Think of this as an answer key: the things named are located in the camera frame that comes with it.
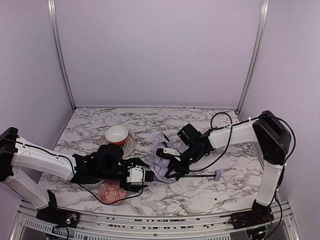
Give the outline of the lilac folding umbrella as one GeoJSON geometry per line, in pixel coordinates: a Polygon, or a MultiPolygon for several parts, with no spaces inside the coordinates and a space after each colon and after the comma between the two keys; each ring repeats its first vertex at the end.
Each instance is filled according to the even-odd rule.
{"type": "MultiPolygon", "coordinates": [[[[183,175],[179,179],[175,178],[166,178],[166,172],[168,170],[168,165],[170,163],[169,159],[163,159],[161,157],[158,157],[156,155],[156,151],[158,148],[171,148],[172,144],[170,140],[167,138],[167,136],[164,134],[164,132],[160,132],[157,137],[155,138],[155,142],[153,144],[152,148],[152,154],[150,155],[149,159],[147,160],[147,164],[149,165],[150,170],[153,171],[155,178],[157,181],[163,182],[163,183],[174,183],[178,181],[181,178],[213,178],[214,181],[219,181],[221,178],[222,172],[218,169],[215,170],[213,174],[195,174],[196,170],[191,170],[189,174],[183,175]]],[[[175,149],[179,151],[180,153],[186,150],[187,146],[183,143],[180,144],[180,147],[178,149],[175,149]]]]}

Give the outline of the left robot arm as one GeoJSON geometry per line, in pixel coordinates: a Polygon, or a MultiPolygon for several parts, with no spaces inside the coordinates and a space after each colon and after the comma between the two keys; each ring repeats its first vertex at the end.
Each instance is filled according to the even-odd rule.
{"type": "Polygon", "coordinates": [[[9,127],[0,135],[0,181],[33,204],[39,212],[59,212],[56,196],[34,182],[23,168],[57,176],[77,185],[104,180],[118,181],[130,192],[143,190],[155,178],[140,158],[123,158],[123,150],[112,143],[87,154],[63,154],[28,142],[9,127]]]}

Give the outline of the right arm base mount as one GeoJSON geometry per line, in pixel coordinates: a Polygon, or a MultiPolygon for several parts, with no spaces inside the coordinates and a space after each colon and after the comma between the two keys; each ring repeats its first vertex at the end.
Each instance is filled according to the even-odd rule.
{"type": "Polygon", "coordinates": [[[268,211],[265,215],[263,215],[259,211],[248,210],[231,214],[228,223],[231,224],[235,230],[237,230],[265,223],[271,223],[274,219],[274,215],[271,211],[268,211]]]}

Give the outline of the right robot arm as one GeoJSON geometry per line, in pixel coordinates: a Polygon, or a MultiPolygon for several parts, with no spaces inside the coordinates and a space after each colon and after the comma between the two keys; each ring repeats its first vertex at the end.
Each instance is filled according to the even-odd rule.
{"type": "Polygon", "coordinates": [[[263,176],[251,211],[266,215],[280,187],[285,165],[292,154],[290,146],[295,137],[287,123],[271,111],[227,126],[210,127],[201,133],[192,124],[185,125],[177,134],[187,149],[178,151],[165,147],[157,156],[169,160],[165,177],[179,179],[191,172],[190,165],[217,149],[227,150],[231,145],[258,143],[263,155],[263,176]]]}

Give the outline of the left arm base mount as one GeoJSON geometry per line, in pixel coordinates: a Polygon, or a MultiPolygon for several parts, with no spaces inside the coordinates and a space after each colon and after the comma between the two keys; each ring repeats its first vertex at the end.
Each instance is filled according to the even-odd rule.
{"type": "Polygon", "coordinates": [[[47,190],[48,204],[46,207],[37,209],[36,218],[48,223],[76,228],[80,219],[80,213],[59,208],[55,194],[47,190]]]}

